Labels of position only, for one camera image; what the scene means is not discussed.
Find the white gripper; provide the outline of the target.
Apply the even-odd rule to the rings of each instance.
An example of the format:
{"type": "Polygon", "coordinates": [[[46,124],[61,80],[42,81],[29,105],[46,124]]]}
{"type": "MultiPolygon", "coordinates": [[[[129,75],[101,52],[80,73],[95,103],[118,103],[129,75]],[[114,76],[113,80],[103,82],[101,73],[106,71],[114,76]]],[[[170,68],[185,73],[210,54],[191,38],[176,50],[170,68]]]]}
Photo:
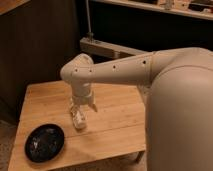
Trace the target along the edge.
{"type": "Polygon", "coordinates": [[[94,103],[94,93],[93,92],[89,92],[86,95],[80,95],[77,94],[75,92],[72,93],[72,102],[75,104],[71,104],[70,105],[70,113],[72,115],[72,117],[76,116],[77,112],[78,112],[78,106],[81,105],[90,105],[90,107],[95,111],[98,112],[97,106],[94,103]]]}

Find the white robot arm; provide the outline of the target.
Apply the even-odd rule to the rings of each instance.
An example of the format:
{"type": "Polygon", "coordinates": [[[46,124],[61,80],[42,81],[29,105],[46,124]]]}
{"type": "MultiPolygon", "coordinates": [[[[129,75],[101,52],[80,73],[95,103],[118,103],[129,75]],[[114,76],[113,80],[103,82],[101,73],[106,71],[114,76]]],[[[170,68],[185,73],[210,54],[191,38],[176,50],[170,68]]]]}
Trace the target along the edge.
{"type": "Polygon", "coordinates": [[[146,86],[147,171],[213,171],[212,51],[160,50],[98,64],[80,54],[60,75],[75,107],[94,104],[93,83],[146,86]]]}

